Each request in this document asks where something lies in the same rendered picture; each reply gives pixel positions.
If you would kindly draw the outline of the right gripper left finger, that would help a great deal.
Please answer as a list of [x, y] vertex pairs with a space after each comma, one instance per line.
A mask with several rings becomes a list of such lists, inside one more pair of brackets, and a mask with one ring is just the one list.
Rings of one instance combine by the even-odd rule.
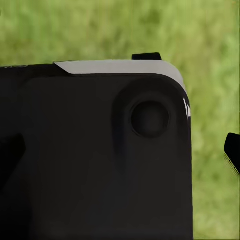
[[0, 193], [26, 153], [22, 133], [0, 138]]

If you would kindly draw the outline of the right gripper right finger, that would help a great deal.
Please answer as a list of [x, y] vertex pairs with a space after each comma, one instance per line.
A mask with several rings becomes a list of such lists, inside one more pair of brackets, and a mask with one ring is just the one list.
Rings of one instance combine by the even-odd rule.
[[240, 173], [240, 135], [235, 133], [229, 133], [227, 135], [224, 151], [235, 165], [236, 169]]

